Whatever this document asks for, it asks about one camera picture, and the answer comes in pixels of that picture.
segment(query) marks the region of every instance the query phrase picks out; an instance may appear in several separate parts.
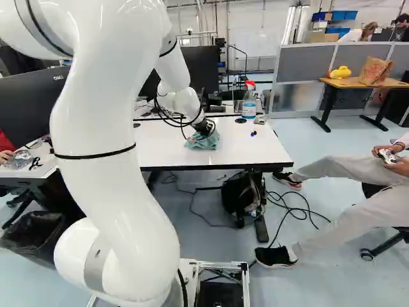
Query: concrete floor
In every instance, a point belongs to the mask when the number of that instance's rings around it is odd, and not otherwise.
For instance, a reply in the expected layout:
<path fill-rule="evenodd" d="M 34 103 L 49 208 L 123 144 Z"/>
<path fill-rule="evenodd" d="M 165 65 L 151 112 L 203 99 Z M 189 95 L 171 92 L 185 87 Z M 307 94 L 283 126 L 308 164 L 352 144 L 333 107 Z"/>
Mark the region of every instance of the concrete floor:
<path fill-rule="evenodd" d="M 309 118 L 270 120 L 281 142 L 295 161 L 295 168 L 315 161 L 324 155 L 370 155 L 374 145 L 387 144 L 409 131 L 384 120 L 390 128 L 382 132 L 358 116 L 330 118 L 327 134 Z M 180 189 L 220 185 L 220 177 L 231 171 L 184 171 L 179 176 Z M 265 174 L 267 189 L 284 193 L 289 188 Z M 364 199 L 360 184 L 347 179 L 324 178 L 304 184 L 302 194 L 311 208 L 329 219 L 336 218 L 345 208 Z M 259 246 L 253 227 L 244 230 L 210 228 L 189 212 L 191 195 L 176 190 L 176 184 L 159 184 L 155 197 L 175 225 L 181 255 L 206 261 L 251 261 L 253 249 Z M 11 214 L 0 199 L 0 218 Z M 288 205 L 304 207 L 301 198 L 288 197 Z M 219 191 L 196 194 L 194 210 L 213 223 L 227 224 L 229 217 L 220 205 Z M 273 237 L 284 210 L 269 204 L 266 223 Z M 326 222 L 314 219 L 318 226 Z M 290 244 L 298 238 L 313 234 L 308 221 L 289 217 L 278 241 Z M 404 244 L 382 254 L 374 262 L 359 257 L 359 249 L 375 247 L 392 229 L 377 229 L 337 249 L 324 251 L 304 260 L 292 270 L 266 270 L 258 265 L 251 269 L 252 306 L 393 306 L 407 305 L 409 277 L 409 249 Z M 60 278 L 55 271 L 44 269 L 8 251 L 0 251 L 0 301 L 3 306 L 80 306 L 89 295 Z"/>

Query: blue bin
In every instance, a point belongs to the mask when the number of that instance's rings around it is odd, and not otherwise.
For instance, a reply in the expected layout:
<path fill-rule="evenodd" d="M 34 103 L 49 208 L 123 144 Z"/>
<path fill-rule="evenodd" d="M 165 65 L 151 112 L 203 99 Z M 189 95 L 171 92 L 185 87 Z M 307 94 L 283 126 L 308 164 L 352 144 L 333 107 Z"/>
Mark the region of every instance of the blue bin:
<path fill-rule="evenodd" d="M 319 13 L 313 13 L 313 19 L 311 21 L 320 21 L 320 20 L 325 20 L 325 14 L 328 12 L 319 12 Z"/>
<path fill-rule="evenodd" d="M 344 20 L 346 11 L 333 11 L 332 20 Z"/>
<path fill-rule="evenodd" d="M 341 38 L 350 30 L 351 28 L 327 28 L 327 33 L 338 33 L 339 38 Z"/>
<path fill-rule="evenodd" d="M 345 19 L 355 20 L 357 18 L 358 11 L 346 11 Z"/>

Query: water bottle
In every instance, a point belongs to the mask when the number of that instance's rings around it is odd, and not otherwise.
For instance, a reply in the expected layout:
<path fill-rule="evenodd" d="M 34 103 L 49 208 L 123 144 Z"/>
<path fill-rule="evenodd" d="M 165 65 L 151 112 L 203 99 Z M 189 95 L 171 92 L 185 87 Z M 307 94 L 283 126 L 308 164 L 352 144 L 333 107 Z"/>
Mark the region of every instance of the water bottle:
<path fill-rule="evenodd" d="M 243 98 L 244 102 L 242 107 L 242 118 L 245 118 L 246 120 L 253 120 L 256 118 L 257 108 L 257 100 L 253 93 L 256 83 L 247 80 L 245 85 L 247 87 L 247 92 Z"/>

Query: blue object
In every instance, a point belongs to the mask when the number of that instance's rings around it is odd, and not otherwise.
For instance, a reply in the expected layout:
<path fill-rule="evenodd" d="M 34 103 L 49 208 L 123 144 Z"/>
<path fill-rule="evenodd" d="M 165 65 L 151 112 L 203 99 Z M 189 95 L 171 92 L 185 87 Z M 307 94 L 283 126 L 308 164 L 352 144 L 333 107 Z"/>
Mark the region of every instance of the blue object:
<path fill-rule="evenodd" d="M 327 33 L 338 33 L 339 38 L 341 38 L 350 30 L 351 28 L 327 28 Z"/>
<path fill-rule="evenodd" d="M 209 136 L 203 136 L 202 134 L 195 132 L 191 137 L 186 140 L 185 147 L 189 149 L 207 149 L 215 150 L 219 144 L 220 134 L 214 130 Z"/>
<path fill-rule="evenodd" d="M 313 13 L 313 18 L 311 21 L 320 21 L 320 20 L 325 20 L 325 14 L 328 12 L 318 12 L 318 13 Z"/>
<path fill-rule="evenodd" d="M 332 11 L 331 20 L 344 20 L 346 11 Z"/>
<path fill-rule="evenodd" d="M 358 11 L 345 11 L 346 20 L 355 20 L 357 18 Z"/>

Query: gray pants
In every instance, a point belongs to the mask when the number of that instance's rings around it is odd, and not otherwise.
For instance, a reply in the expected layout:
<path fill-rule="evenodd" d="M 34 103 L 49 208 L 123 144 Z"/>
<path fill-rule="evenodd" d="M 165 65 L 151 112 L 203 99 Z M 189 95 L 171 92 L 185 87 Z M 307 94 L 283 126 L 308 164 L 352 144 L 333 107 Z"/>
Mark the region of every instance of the gray pants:
<path fill-rule="evenodd" d="M 342 177 L 376 185 L 397 185 L 346 209 L 336 221 L 318 230 L 314 237 L 292 246 L 299 257 L 324 248 L 339 246 L 375 227 L 409 226 L 409 178 L 383 167 L 374 157 L 325 157 L 300 168 L 292 175 L 296 181 L 311 178 Z"/>

